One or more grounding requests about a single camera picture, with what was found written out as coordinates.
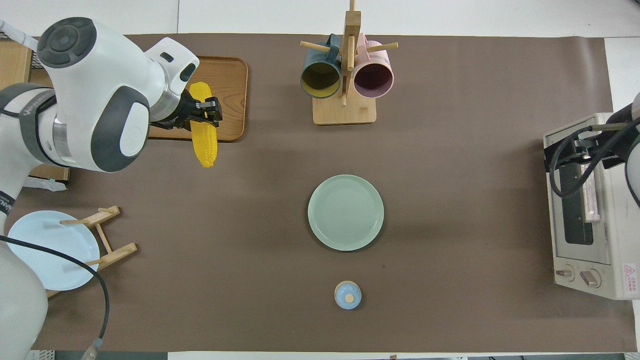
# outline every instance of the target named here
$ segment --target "wooden mug stand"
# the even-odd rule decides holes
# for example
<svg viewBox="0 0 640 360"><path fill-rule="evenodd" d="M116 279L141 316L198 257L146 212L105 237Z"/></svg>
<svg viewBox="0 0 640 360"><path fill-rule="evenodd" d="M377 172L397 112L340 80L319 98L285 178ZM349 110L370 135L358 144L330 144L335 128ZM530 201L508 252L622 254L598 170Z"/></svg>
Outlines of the wooden mug stand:
<svg viewBox="0 0 640 360"><path fill-rule="evenodd" d="M100 239L102 240L102 244L104 245L104 248L107 251L107 253L98 260L89 261L86 263L87 265L98 264L97 271L100 271L106 268L107 266L115 263L116 261L121 260L122 258L128 255L131 255L132 253L138 250L138 247L136 246L135 243L130 243L128 245L124 245L119 249L111 250L111 245L109 244L109 241L107 240L107 237L105 236L104 231L102 230L102 226L100 226L100 224L109 220L110 218L113 218L118 214L120 214L120 209L118 208L118 206L111 206L110 208L99 208L96 214L93 214L90 217L86 217L82 220L62 220L60 222L61 225L84 224L89 229L91 229L92 227L95 227L98 230L98 235L100 235ZM57 293L59 293L59 291L47 290L47 297L52 297Z"/></svg>
<svg viewBox="0 0 640 360"><path fill-rule="evenodd" d="M339 54L342 56L340 68L340 90L327 99L313 98L312 106L316 125L370 124L376 121L376 100L361 96L353 87L353 62L356 55L356 41L360 34L362 13L355 11L355 0L349 1L349 10L344 17L344 34ZM301 41L300 46L329 51L329 47ZM398 43L368 47L367 52L395 49Z"/></svg>

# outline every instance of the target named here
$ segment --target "green plate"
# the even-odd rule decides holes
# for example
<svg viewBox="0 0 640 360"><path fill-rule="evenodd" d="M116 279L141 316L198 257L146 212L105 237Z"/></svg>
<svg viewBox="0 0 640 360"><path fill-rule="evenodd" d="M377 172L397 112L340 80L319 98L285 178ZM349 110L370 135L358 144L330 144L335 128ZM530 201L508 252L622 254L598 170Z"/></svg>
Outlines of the green plate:
<svg viewBox="0 0 640 360"><path fill-rule="evenodd" d="M354 175L337 175L323 181L309 200L309 225L325 245L352 251L375 239L385 218L378 191Z"/></svg>

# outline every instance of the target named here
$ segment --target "light blue plate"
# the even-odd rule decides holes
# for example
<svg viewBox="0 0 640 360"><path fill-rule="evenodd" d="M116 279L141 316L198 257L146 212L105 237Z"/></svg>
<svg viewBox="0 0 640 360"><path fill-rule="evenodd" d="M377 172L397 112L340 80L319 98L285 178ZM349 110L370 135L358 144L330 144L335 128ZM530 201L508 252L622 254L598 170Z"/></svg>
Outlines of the light blue plate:
<svg viewBox="0 0 640 360"><path fill-rule="evenodd" d="M100 249L92 232L83 224L61 225L61 220L77 219L59 211L36 211L19 218L8 236L60 251L83 263L98 260ZM90 272L58 256L14 244L9 244L9 248L36 273L45 289L71 290L93 277ZM91 268L98 270L98 264Z"/></svg>
<svg viewBox="0 0 640 360"><path fill-rule="evenodd" d="M337 175L323 181L309 200L309 225L325 245L352 251L375 239L385 209L378 191L354 175Z"/></svg>

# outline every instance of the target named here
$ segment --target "wooden peg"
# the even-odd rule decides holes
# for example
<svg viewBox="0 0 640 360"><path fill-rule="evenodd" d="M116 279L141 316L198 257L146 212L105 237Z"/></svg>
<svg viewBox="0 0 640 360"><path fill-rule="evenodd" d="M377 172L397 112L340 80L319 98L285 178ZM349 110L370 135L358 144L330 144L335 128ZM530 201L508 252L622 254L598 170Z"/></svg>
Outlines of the wooden peg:
<svg viewBox="0 0 640 360"><path fill-rule="evenodd" d="M375 51L391 50L391 49L397 49L397 48L398 48L398 43L392 42L391 44L376 45L376 46L368 47L367 52L373 53Z"/></svg>
<svg viewBox="0 0 640 360"><path fill-rule="evenodd" d="M95 224L95 228L98 230L98 235L100 235L100 239L102 240L105 250L107 250L107 254L112 253L113 250L111 250L107 237L104 235L104 231L102 231L102 226L100 226L100 224Z"/></svg>
<svg viewBox="0 0 640 360"><path fill-rule="evenodd" d="M89 261L89 262L87 262L85 264L87 264L89 266L92 266L92 265L96 265L96 264L103 263L103 262L104 262L104 260L102 260L102 258L100 258L98 260Z"/></svg>
<svg viewBox="0 0 640 360"><path fill-rule="evenodd" d="M353 71L353 60L356 53L356 42L353 35L349 35L349 45L347 49L347 70Z"/></svg>
<svg viewBox="0 0 640 360"><path fill-rule="evenodd" d="M89 220L80 219L80 220L60 220L60 225L71 225L71 224L88 224Z"/></svg>
<svg viewBox="0 0 640 360"><path fill-rule="evenodd" d="M313 50L324 51L326 53L329 52L329 47L328 46L318 45L318 44L314 44L314 43L308 42L308 41L301 41L300 42L300 46L308 47L309 49L313 49Z"/></svg>

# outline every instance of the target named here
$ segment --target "wooden plate stand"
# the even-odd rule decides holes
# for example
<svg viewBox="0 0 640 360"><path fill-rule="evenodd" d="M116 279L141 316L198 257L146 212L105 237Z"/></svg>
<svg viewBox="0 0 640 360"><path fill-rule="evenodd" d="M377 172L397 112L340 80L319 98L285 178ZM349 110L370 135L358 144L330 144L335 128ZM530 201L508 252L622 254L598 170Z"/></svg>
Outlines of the wooden plate stand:
<svg viewBox="0 0 640 360"><path fill-rule="evenodd" d="M90 217L86 217L82 220L62 220L60 222L60 224L62 225L84 224L89 229L91 229L92 227L95 227L98 230L98 235L100 235L100 239L102 240L102 244L104 245L104 248L107 251L107 253L98 260L89 261L86 263L87 265L98 264L97 271L100 271L106 268L107 266L115 263L116 261L121 260L122 258L128 255L131 255L132 253L136 252L138 249L135 243L130 243L128 245L124 245L119 249L111 250L111 245L109 244L109 241L107 240L107 237L105 236L104 231L102 230L102 226L100 226L100 224L109 220L110 218L113 218L118 214L120 214L120 209L118 208L118 206L111 206L110 208L99 208L96 214L93 214ZM47 290L47 297L52 297L57 293L59 293L59 291Z"/></svg>

